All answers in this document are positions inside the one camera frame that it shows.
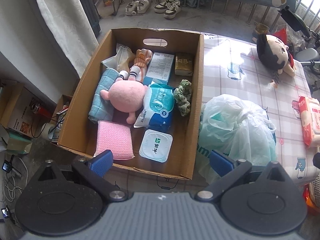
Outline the pink scrubbing sponge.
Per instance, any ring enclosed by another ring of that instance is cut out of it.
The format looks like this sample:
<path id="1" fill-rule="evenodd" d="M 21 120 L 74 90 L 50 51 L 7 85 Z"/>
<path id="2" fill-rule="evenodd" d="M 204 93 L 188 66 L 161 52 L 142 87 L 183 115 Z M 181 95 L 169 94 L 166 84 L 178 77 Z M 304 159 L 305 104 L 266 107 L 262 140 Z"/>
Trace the pink scrubbing sponge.
<path id="1" fill-rule="evenodd" d="M 98 121 L 97 145 L 93 157 L 110 150 L 114 160 L 133 159 L 131 131 L 128 126 Z"/>

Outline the black white sneaker left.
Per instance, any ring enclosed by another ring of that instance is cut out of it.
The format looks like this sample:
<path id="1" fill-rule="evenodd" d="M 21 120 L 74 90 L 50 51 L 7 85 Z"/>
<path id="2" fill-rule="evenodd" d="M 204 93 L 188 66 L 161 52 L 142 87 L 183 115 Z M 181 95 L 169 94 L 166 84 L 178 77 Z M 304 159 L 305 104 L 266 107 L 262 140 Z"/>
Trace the black white sneaker left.
<path id="1" fill-rule="evenodd" d="M 167 10 L 168 6 L 171 5 L 171 3 L 174 0 L 161 0 L 159 4 L 155 5 L 154 12 L 158 14 L 163 14 Z"/>

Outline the white shoe right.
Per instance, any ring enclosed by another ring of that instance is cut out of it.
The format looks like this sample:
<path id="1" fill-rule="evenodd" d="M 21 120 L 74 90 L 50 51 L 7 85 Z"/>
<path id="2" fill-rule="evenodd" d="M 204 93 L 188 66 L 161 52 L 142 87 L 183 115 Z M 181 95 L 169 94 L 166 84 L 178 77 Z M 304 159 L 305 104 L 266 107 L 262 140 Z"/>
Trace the white shoe right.
<path id="1" fill-rule="evenodd" d="M 138 0 L 136 3 L 137 3 L 137 14 L 140 14 L 140 15 L 145 14 L 150 7 L 149 0 Z"/>

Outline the light blue box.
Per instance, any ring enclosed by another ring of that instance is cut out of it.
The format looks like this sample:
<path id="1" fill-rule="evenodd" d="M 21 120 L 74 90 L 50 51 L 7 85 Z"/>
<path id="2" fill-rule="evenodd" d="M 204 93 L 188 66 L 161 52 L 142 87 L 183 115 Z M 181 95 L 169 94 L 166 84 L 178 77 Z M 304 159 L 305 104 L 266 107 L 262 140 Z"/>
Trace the light blue box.
<path id="1" fill-rule="evenodd" d="M 174 59 L 175 55 L 154 52 L 143 79 L 143 84 L 150 85 L 153 80 L 167 84 L 170 79 Z"/>

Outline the pink wet wipes pack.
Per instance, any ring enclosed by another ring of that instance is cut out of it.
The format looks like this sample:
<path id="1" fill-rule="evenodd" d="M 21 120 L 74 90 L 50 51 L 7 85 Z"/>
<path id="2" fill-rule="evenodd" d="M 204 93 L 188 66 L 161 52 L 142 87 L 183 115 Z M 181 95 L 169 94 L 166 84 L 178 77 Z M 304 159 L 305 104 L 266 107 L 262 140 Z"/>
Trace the pink wet wipes pack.
<path id="1" fill-rule="evenodd" d="M 300 96 L 298 107 L 304 143 L 308 147 L 319 147 L 319 101 L 314 98 Z"/>

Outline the brown cardboard box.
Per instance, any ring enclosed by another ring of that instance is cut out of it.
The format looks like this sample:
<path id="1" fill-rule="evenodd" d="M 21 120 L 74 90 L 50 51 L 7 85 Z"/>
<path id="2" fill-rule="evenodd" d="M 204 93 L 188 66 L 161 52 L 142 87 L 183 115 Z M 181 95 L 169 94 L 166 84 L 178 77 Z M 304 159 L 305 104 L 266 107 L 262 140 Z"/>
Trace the brown cardboard box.
<path id="1" fill-rule="evenodd" d="M 57 145 L 74 154 L 93 157 L 98 128 L 96 124 L 89 121 L 88 114 L 95 89 L 105 69 L 101 62 L 116 54 L 118 43 L 132 50 L 146 48 L 167 54 L 191 54 L 194 56 L 194 72 L 190 78 L 192 84 L 191 111 L 186 117 L 182 117 L 178 110 L 174 111 L 173 121 L 169 128 L 173 142 L 168 160 L 159 163 L 141 157 L 139 148 L 144 130 L 132 128 L 135 156 L 131 160 L 117 160 L 114 166 L 153 176 L 191 180 L 196 158 L 203 90 L 204 36 L 199 33 L 174 29 L 120 28 L 109 30 L 95 50 L 73 94 Z"/>

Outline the black white sneaker right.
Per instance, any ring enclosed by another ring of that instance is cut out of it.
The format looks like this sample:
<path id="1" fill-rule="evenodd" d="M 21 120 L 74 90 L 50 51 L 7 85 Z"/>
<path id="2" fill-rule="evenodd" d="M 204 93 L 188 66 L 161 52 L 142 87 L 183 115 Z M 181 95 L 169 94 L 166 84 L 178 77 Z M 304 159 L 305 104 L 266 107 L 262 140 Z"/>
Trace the black white sneaker right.
<path id="1" fill-rule="evenodd" d="M 179 0 L 174 0 L 164 12 L 164 18 L 172 20 L 181 11 L 181 3 Z"/>

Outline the black suitcase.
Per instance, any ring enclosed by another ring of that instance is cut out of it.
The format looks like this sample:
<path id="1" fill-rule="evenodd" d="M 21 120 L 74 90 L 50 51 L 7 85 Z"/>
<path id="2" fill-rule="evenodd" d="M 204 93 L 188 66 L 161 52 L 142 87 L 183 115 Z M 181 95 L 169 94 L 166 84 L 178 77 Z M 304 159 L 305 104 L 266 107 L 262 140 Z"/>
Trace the black suitcase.
<path id="1" fill-rule="evenodd" d="M 99 24 L 100 17 L 94 5 L 93 0 L 80 0 L 80 2 L 85 11 L 85 14 L 88 18 L 88 21 L 90 23 L 90 26 L 93 30 L 95 37 L 98 37 L 101 31 L 100 24 Z"/>

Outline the red canister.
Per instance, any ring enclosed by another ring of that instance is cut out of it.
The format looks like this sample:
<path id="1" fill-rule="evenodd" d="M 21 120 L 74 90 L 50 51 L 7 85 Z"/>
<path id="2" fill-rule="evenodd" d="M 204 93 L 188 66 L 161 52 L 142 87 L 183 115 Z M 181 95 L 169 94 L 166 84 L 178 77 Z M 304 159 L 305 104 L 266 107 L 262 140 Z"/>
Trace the red canister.
<path id="1" fill-rule="evenodd" d="M 52 113 L 38 102 L 33 103 L 30 108 L 34 114 L 44 116 L 47 119 L 51 119 L 52 117 Z"/>

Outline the small cardboard box of items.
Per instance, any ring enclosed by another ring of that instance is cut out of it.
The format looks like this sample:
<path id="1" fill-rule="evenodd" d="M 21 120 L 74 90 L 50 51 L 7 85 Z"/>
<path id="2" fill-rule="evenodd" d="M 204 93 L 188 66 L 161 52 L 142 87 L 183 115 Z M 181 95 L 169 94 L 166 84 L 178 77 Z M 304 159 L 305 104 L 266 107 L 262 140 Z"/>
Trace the small cardboard box of items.
<path id="1" fill-rule="evenodd" d="M 63 122 L 66 118 L 72 96 L 62 95 L 59 99 L 48 129 L 48 139 L 57 144 L 62 130 Z"/>

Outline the green white scrunchie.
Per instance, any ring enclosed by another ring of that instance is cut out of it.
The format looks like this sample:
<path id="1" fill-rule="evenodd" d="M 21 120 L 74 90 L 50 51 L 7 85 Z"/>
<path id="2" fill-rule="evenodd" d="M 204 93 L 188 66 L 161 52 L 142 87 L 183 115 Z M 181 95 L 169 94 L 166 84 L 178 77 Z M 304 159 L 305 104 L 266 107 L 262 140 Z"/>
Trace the green white scrunchie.
<path id="1" fill-rule="evenodd" d="M 174 90 L 174 99 L 181 116 L 185 117 L 191 110 L 192 84 L 189 80 L 183 79 Z"/>

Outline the large printed cardboard box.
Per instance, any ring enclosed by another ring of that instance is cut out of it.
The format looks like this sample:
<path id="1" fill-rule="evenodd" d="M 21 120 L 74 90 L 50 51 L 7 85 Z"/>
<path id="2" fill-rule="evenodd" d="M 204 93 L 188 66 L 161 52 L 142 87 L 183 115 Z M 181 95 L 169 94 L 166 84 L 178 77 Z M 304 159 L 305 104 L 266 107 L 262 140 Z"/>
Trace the large printed cardboard box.
<path id="1" fill-rule="evenodd" d="M 42 101 L 22 83 L 7 81 L 1 91 L 1 125 L 22 135 L 34 138 L 52 113 L 36 109 Z"/>

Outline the white plastic bag blue print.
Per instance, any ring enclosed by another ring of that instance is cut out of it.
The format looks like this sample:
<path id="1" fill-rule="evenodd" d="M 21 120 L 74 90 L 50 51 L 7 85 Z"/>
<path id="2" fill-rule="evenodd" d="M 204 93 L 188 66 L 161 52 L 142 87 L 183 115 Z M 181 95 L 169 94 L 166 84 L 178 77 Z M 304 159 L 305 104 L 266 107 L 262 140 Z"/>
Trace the white plastic bag blue print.
<path id="1" fill-rule="evenodd" d="M 202 105 L 195 169 L 210 184 L 220 176 L 211 168 L 212 151 L 256 166 L 277 160 L 276 127 L 256 103 L 222 94 Z"/>

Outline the black white sneaker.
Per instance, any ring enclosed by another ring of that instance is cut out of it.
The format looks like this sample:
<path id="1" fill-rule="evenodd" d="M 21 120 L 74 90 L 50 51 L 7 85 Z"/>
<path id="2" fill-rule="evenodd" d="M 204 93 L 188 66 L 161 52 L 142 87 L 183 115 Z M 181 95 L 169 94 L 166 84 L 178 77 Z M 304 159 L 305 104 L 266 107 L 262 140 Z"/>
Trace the black white sneaker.
<path id="1" fill-rule="evenodd" d="M 158 14 L 163 14 L 167 10 L 168 6 L 171 5 L 171 3 L 174 0 L 161 0 L 159 4 L 155 5 L 154 12 Z"/>
<path id="2" fill-rule="evenodd" d="M 164 18 L 172 20 L 181 11 L 181 3 L 179 0 L 174 0 L 164 12 Z"/>

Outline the white shoe left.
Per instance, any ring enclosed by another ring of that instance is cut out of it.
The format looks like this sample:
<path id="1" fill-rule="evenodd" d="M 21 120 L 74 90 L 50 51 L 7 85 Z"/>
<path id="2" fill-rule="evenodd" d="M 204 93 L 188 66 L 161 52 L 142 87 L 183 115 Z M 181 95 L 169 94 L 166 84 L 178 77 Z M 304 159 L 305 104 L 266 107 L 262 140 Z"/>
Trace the white shoe left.
<path id="1" fill-rule="evenodd" d="M 125 7 L 126 16 L 135 16 L 137 15 L 138 1 L 130 2 Z"/>

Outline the clear bag of yellow contents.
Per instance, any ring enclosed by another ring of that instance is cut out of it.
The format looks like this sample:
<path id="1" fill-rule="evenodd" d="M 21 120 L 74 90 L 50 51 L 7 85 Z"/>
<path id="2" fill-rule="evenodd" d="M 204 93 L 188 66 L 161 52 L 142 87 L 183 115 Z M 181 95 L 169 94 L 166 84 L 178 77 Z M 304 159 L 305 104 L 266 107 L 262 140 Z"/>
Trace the clear bag of yellow contents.
<path id="1" fill-rule="evenodd" d="M 106 68 L 112 68 L 118 72 L 125 70 L 129 73 L 129 64 L 135 57 L 136 55 L 132 52 L 131 48 L 118 43 L 116 46 L 116 55 L 103 60 L 101 63 Z"/>

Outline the pink plush toy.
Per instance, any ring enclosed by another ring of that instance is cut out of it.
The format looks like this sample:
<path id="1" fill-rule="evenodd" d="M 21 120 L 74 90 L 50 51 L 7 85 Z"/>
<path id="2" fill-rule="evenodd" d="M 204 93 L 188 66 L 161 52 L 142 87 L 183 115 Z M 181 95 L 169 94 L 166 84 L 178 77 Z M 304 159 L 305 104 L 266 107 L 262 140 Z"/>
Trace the pink plush toy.
<path id="1" fill-rule="evenodd" d="M 142 108 L 148 87 L 141 82 L 128 80 L 129 73 L 120 71 L 109 90 L 102 89 L 100 96 L 118 111 L 128 113 L 126 122 L 130 125 L 136 121 L 136 111 Z"/>

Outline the white shoe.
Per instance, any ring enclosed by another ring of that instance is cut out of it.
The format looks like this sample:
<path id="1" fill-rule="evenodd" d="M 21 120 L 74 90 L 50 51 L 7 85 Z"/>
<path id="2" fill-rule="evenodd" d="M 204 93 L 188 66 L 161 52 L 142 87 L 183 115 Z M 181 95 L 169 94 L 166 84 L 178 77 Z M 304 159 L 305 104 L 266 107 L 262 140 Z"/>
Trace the white shoe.
<path id="1" fill-rule="evenodd" d="M 138 0 L 136 3 L 137 3 L 137 14 L 140 14 L 140 15 L 145 14 L 150 7 L 149 0 Z"/>
<path id="2" fill-rule="evenodd" d="M 126 16 L 135 16 L 137 15 L 138 1 L 130 2 L 125 7 Z"/>

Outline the black exercise bike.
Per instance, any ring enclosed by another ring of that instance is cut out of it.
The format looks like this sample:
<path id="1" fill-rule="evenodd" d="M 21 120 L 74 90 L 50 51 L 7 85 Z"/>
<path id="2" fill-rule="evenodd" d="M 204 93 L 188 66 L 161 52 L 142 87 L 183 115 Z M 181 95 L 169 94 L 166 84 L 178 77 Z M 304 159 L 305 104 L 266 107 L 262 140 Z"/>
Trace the black exercise bike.
<path id="1" fill-rule="evenodd" d="M 304 20 L 292 12 L 288 5 L 280 9 L 279 13 L 289 27 L 301 35 L 303 42 L 298 47 L 299 50 L 295 52 L 295 59 L 303 67 L 309 69 L 308 74 L 312 74 L 313 81 L 307 81 L 307 84 L 313 94 L 313 92 L 319 91 L 319 32 L 315 32 L 307 26 Z"/>

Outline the black-haired plush doll red scarf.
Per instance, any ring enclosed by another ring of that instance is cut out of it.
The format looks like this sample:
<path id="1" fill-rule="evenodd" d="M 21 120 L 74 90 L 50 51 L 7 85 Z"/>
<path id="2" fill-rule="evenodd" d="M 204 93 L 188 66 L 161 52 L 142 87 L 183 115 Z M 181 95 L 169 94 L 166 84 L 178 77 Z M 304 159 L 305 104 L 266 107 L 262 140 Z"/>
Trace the black-haired plush doll red scarf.
<path id="1" fill-rule="evenodd" d="M 296 65 L 289 47 L 279 38 L 269 34 L 259 34 L 256 41 L 260 62 L 274 73 L 283 72 L 291 77 L 296 75 Z"/>

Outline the white round-cornered lidded cup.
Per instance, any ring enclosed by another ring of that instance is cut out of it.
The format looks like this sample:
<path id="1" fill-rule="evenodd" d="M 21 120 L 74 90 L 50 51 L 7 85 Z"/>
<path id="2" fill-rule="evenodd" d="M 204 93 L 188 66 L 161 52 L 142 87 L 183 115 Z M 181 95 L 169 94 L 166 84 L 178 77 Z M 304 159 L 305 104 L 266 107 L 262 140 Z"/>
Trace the white round-cornered lidded cup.
<path id="1" fill-rule="evenodd" d="M 140 145 L 139 155 L 149 160 L 164 163 L 168 159 L 172 142 L 172 135 L 147 129 Z"/>

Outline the blue white tissue pack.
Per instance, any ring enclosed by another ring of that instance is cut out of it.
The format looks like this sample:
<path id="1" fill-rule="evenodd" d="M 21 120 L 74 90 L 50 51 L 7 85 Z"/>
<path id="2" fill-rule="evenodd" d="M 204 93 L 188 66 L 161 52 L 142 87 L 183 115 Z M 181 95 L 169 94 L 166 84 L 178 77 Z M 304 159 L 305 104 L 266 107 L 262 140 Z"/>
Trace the blue white tissue pack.
<path id="1" fill-rule="evenodd" d="M 174 88 L 152 82 L 143 99 L 143 110 L 134 123 L 134 128 L 149 128 L 166 132 L 172 122 L 175 104 Z"/>

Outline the white curtain cloth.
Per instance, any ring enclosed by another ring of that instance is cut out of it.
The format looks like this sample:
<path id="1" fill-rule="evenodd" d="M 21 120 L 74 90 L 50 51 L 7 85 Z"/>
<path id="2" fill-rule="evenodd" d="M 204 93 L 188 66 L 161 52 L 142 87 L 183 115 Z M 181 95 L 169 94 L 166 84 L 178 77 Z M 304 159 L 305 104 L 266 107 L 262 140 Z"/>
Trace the white curtain cloth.
<path id="1" fill-rule="evenodd" d="M 36 1 L 57 44 L 82 77 L 98 41 L 80 0 Z"/>

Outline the plaid floral tablecloth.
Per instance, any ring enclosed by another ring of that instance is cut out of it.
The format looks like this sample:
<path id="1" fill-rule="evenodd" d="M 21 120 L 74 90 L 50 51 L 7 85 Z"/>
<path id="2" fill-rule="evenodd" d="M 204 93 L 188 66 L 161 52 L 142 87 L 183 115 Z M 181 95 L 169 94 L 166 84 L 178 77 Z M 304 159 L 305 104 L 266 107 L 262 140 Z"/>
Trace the plaid floral tablecloth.
<path id="1" fill-rule="evenodd" d="M 248 100 L 267 111 L 276 126 L 278 161 L 298 185 L 313 181 L 319 174 L 312 159 L 316 150 L 303 142 L 302 125 L 295 109 L 300 96 L 309 96 L 304 70 L 295 77 L 281 74 L 277 84 L 260 63 L 252 43 L 215 34 L 204 36 L 202 103 L 229 94 Z"/>

